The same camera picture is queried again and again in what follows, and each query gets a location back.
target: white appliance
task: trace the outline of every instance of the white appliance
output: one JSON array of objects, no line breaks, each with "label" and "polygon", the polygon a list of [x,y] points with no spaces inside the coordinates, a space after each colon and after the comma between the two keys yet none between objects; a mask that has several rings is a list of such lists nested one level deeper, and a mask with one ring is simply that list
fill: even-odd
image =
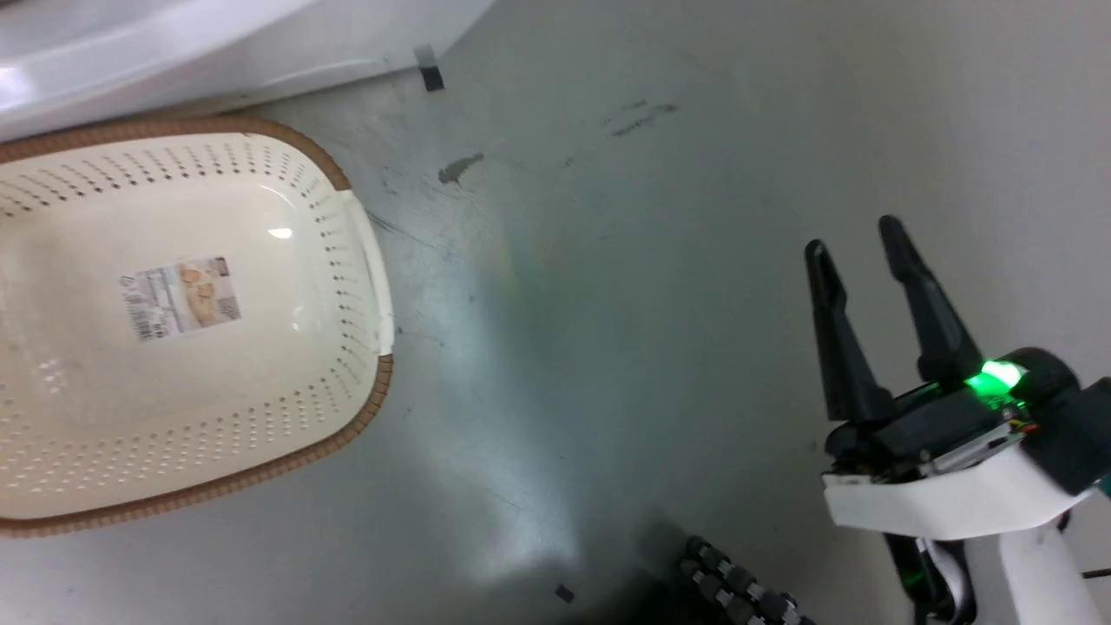
[{"label": "white appliance", "polygon": [[0,2],[0,141],[164,107],[214,112],[414,67],[493,0]]}]

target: basket handle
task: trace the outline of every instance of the basket handle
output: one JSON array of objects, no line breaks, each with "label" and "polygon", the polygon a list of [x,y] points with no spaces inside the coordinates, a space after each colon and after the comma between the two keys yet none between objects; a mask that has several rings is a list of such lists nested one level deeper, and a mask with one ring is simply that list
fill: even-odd
[{"label": "basket handle", "polygon": [[374,299],[378,301],[380,356],[386,356],[393,353],[393,300],[390,298],[390,280],[386,275],[386,263],[382,262],[382,249],[378,245],[378,238],[374,236],[370,215],[359,198],[354,196],[351,190],[339,191],[339,194],[348,211],[348,218],[354,222],[359,243],[367,256],[371,288],[374,289]]}]

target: product label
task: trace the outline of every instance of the product label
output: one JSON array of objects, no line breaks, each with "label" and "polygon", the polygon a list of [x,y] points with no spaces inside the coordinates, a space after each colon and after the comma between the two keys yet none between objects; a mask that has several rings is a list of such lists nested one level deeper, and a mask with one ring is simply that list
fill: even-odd
[{"label": "product label", "polygon": [[211,329],[240,317],[231,270],[222,255],[121,275],[120,285],[139,341]]}]

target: gray floor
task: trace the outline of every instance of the gray floor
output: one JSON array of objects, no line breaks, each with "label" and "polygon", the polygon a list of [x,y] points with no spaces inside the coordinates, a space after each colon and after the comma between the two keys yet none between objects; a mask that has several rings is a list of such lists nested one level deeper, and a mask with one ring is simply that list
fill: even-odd
[{"label": "gray floor", "polygon": [[[262,108],[376,218],[399,326],[386,409],[248,492],[0,544],[0,623],[597,622],[683,532],[822,623],[905,622],[882,546],[821,502],[803,244],[828,238],[873,363],[905,389],[913,335],[877,215],[907,216],[989,353],[1087,345],[1068,335],[1098,306],[1040,322],[1047,300],[1099,298],[1040,261],[1083,264],[1097,251],[1045,241],[1109,223],[1039,230],[1054,193],[1007,143],[1037,98],[1007,77],[1061,74],[965,37],[998,23],[988,3],[835,4],[504,0],[443,57],[443,92],[403,73]],[[1015,240],[1033,269],[1007,272]],[[1002,316],[1020,273],[1042,303]],[[1070,356],[1091,369],[1100,350]]]}]

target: brown basket rim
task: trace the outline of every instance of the brown basket rim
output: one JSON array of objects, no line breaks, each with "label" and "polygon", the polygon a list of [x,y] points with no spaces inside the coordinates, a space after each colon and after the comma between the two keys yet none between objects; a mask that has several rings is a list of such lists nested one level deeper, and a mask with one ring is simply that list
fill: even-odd
[{"label": "brown basket rim", "polygon": [[[63,150],[117,143],[133,139],[210,132],[242,132],[272,137],[279,141],[289,143],[312,159],[328,175],[328,180],[337,191],[351,188],[350,181],[348,181],[347,175],[343,174],[340,167],[312,139],[276,121],[244,115],[129,121],[54,132],[0,144],[0,163],[14,162]],[[374,387],[367,403],[354,419],[336,434],[280,458],[204,484],[198,484],[136,502],[46,518],[0,518],[0,535],[19,538],[52,536],[143,518],[208,502],[300,468],[338,452],[341,447],[354,441],[370,425],[370,422],[378,414],[379,409],[381,409],[382,403],[386,401],[386,395],[389,393],[392,377],[393,355],[379,356]]]}]

